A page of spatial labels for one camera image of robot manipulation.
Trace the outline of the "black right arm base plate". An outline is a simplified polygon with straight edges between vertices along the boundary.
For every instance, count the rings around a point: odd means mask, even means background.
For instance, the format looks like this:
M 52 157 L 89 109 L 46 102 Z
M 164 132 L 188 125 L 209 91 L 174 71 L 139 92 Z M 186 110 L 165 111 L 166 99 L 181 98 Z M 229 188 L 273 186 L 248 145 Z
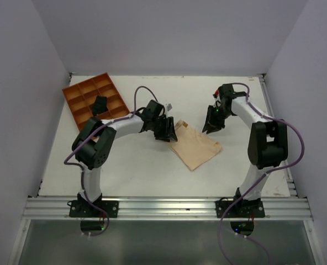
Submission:
M 218 218 L 221 218 L 226 209 L 232 205 L 232 200 L 215 201 L 215 210 Z M 234 205 L 226 214 L 226 218 L 264 218 L 266 216 L 263 202 L 258 200 L 242 200 Z

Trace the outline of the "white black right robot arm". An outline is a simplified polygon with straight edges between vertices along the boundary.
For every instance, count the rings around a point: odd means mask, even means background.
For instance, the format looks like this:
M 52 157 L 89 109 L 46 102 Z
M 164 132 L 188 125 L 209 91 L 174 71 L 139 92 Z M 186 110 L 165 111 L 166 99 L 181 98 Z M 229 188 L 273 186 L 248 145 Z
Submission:
M 215 103 L 208 106 L 202 132 L 211 134 L 225 128 L 225 121 L 230 116 L 239 117 L 250 129 L 247 155 L 250 167 L 234 200 L 227 205 L 217 201 L 217 206 L 226 212 L 246 216 L 258 209 L 261 192 L 270 175 L 270 170 L 277 168 L 288 157 L 287 126 L 267 119 L 266 114 L 249 102 L 248 92 L 237 92 L 233 83 L 223 84 L 213 94 Z

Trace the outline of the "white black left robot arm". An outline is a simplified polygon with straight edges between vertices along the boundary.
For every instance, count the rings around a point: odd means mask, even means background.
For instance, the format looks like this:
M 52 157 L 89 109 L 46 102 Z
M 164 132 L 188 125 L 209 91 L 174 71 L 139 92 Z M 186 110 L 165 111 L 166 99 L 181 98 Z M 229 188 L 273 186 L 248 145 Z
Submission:
M 112 207 L 102 200 L 101 167 L 108 159 L 114 140 L 130 134 L 152 131 L 154 138 L 177 142 L 173 117 L 164 105 L 151 100 L 146 107 L 116 119 L 91 117 L 72 144 L 72 153 L 64 164 L 81 169 L 81 191 L 68 202 L 70 217 L 112 216 Z

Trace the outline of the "cream beige underwear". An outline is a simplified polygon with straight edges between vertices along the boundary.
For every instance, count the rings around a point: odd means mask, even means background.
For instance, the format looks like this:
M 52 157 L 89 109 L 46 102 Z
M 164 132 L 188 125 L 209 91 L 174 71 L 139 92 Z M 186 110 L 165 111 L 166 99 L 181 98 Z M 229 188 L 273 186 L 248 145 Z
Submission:
M 185 121 L 175 125 L 177 142 L 170 142 L 170 149 L 182 160 L 190 171 L 206 163 L 222 151 L 219 142 L 195 130 Z

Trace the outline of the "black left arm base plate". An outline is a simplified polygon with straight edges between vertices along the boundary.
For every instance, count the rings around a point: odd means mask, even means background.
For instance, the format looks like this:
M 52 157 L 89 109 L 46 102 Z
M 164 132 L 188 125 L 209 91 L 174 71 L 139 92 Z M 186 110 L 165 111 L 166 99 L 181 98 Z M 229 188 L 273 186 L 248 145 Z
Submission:
M 93 202 L 93 204 L 104 210 L 110 218 L 117 218 L 119 202 L 115 200 L 100 200 Z M 67 202 L 70 207 L 69 217 L 71 218 L 100 218 L 103 217 L 103 213 L 95 209 L 87 202 L 79 202 L 78 200 L 72 200 Z

